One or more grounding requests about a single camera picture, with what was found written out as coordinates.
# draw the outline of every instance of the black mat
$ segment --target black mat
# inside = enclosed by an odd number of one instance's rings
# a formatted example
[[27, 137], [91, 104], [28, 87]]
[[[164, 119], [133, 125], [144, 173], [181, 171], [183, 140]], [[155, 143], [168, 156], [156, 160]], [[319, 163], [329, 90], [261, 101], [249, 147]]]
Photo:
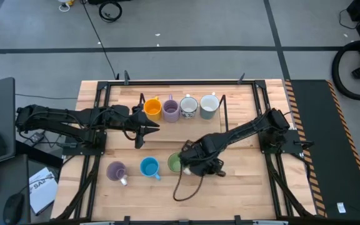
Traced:
[[360, 170], [327, 81], [291, 83], [327, 217], [360, 220]]

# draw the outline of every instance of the computer mouse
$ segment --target computer mouse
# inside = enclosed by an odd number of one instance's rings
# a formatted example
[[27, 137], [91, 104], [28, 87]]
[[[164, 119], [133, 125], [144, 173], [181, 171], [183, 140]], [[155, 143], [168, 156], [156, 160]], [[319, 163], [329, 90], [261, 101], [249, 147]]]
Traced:
[[3, 219], [6, 225], [16, 225], [22, 218], [24, 196], [17, 193], [5, 202]]

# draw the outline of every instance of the purple mug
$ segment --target purple mug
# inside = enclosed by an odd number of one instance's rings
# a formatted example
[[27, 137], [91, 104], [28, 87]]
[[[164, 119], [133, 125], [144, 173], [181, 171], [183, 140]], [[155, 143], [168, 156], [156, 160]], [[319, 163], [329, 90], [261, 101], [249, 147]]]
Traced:
[[169, 95], [167, 100], [162, 107], [163, 119], [167, 122], [176, 122], [180, 118], [180, 107], [179, 104], [173, 100], [173, 96]]
[[122, 162], [112, 162], [106, 169], [106, 176], [111, 181], [120, 181], [123, 185], [128, 185], [126, 166]]

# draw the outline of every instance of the yellow and black striped tape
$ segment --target yellow and black striped tape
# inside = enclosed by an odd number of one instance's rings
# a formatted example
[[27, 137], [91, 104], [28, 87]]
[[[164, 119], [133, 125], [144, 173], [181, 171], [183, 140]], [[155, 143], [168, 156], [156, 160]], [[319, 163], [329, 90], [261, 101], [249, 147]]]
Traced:
[[[289, 102], [291, 105], [292, 116], [294, 118], [294, 122], [295, 122], [295, 125], [297, 128], [298, 134], [299, 134], [299, 140], [306, 141], [305, 132], [304, 132], [303, 124], [301, 122], [301, 117], [299, 116], [298, 106], [297, 106], [297, 102], [295, 99], [293, 87], [291, 85], [290, 80], [287, 79], [285, 81], [285, 83], [286, 83], [288, 99], [289, 99]], [[327, 217], [326, 208], [324, 207], [324, 204], [323, 204], [323, 198], [322, 198], [322, 195], [320, 192], [319, 182], [316, 179], [316, 173], [314, 170], [311, 153], [310, 153], [309, 149], [304, 150], [304, 159], [309, 164], [309, 167], [311, 169], [311, 172], [309, 174], [309, 184], [311, 185], [311, 190], [312, 190], [312, 195], [314, 198], [314, 203], [316, 206], [316, 211], [319, 215]]]
[[354, 144], [353, 138], [351, 136], [351, 133], [349, 132], [349, 129], [347, 127], [347, 122], [345, 121], [343, 111], [341, 110], [340, 103], [337, 100], [337, 96], [336, 96], [336, 92], [334, 91], [333, 84], [330, 81], [327, 81], [327, 83], [329, 84], [331, 95], [332, 95], [334, 103], [335, 103], [335, 105], [337, 107], [337, 111], [338, 111], [338, 114], [340, 116], [341, 123], [344, 126], [345, 134], [346, 134], [346, 136], [348, 138], [349, 144], [351, 145], [352, 153], [355, 156], [355, 161], [356, 161], [357, 167], [360, 170], [360, 158], [359, 158], [358, 152], [356, 151], [355, 144]]

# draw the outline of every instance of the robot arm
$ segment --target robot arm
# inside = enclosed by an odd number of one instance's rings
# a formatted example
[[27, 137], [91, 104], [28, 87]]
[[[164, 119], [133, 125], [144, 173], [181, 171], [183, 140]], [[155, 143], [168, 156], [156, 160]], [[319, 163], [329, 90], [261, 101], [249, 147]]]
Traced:
[[271, 136], [272, 145], [282, 144], [281, 134], [289, 129], [289, 124], [280, 110], [268, 110], [254, 120], [228, 132], [207, 134], [196, 142], [187, 141], [180, 152], [181, 164], [197, 176], [216, 174], [225, 176], [223, 161], [218, 156], [229, 144], [248, 138], [258, 132]]
[[[122, 105], [82, 111], [30, 105], [17, 109], [16, 127], [19, 133], [44, 129], [62, 134], [90, 148], [99, 144], [98, 132], [115, 129], [123, 131], [128, 139], [135, 141], [135, 147], [139, 149], [144, 144], [144, 135], [159, 130], [159, 125], [150, 121], [142, 109], [142, 104], [134, 106], [132, 114], [129, 115], [129, 108]], [[65, 123], [77, 124], [79, 128]], [[130, 138], [126, 131], [136, 133], [136, 138]]]

